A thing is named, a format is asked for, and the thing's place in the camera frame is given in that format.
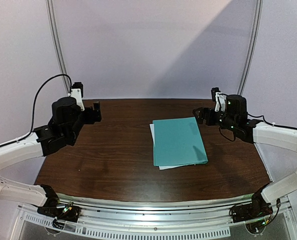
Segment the teal file folder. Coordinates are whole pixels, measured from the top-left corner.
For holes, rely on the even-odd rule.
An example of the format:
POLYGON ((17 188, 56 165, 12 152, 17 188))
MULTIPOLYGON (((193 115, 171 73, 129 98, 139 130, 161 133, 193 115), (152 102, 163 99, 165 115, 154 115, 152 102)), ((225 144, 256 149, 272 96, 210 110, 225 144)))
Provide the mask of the teal file folder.
POLYGON ((153 120, 153 165, 188 166, 208 163, 206 149, 194 117, 153 120))

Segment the white printed paper sheet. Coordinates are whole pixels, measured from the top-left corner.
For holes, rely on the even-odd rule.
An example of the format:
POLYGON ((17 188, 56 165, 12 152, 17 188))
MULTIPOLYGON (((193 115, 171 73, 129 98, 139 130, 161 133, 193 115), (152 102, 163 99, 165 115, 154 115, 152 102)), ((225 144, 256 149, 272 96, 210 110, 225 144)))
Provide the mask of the white printed paper sheet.
MULTIPOLYGON (((151 123, 149 125, 150 127, 150 132, 151 132, 151 136, 152 136, 152 141, 153 141, 153 148, 155 147, 155 129, 154 129, 154 124, 151 123)), ((159 170, 168 170, 168 169, 174 169, 174 168, 178 168, 181 167, 181 165, 171 165, 171 166, 159 166, 159 170)))

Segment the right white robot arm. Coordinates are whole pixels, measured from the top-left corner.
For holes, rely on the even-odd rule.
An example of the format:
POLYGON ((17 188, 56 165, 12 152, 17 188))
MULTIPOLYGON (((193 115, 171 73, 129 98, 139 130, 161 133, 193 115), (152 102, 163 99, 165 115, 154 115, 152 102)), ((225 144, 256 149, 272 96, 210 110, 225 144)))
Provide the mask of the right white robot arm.
MULTIPOLYGON (((198 124, 218 126, 229 130, 234 139, 245 143, 263 144, 297 153, 297 128, 269 123, 264 116, 251 116, 247 100, 241 95, 227 95, 218 90, 212 93, 213 108, 200 107, 192 111, 198 124)), ((264 186, 255 195, 256 200, 247 206, 247 214, 258 218, 274 200, 297 190, 297 170, 278 181, 264 186)))

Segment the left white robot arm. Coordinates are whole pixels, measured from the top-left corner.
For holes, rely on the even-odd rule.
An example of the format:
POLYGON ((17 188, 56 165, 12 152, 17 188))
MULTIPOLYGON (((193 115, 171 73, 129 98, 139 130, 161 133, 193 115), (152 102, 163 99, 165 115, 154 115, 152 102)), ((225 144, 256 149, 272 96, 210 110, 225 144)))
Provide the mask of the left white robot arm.
MULTIPOLYGON (((48 124, 33 129, 27 136, 0 145, 0 170, 74 146, 84 125, 93 125, 101 120, 99 102, 83 107, 74 97, 60 98, 52 104, 52 117, 48 124)), ((29 185, 0 176, 0 200, 42 207, 52 217, 63 213, 63 206, 49 185, 29 185)))

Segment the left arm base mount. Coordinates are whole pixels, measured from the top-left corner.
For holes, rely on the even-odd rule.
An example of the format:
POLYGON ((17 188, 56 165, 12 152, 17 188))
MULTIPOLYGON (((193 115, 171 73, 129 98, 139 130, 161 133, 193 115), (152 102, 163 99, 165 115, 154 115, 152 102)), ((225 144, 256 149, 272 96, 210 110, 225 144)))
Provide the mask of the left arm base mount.
POLYGON ((43 206, 37 208, 37 213, 53 218, 52 227, 63 230, 66 222, 77 223, 81 208, 74 205, 74 202, 60 203, 58 198, 47 200, 43 206))

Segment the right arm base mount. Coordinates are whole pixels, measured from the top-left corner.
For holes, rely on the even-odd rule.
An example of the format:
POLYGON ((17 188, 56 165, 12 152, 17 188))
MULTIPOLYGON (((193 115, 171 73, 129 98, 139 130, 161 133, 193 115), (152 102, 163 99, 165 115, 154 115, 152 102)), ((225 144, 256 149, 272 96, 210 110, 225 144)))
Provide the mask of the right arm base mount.
POLYGON ((254 220, 260 217, 269 215, 267 220, 264 220, 261 224, 266 226, 271 223, 279 213, 281 207, 281 199, 276 200, 276 213, 274 214, 271 203, 267 203, 261 194, 253 194, 251 197, 251 203, 248 204, 235 204, 229 210, 229 216, 234 223, 243 222, 248 220, 254 220))

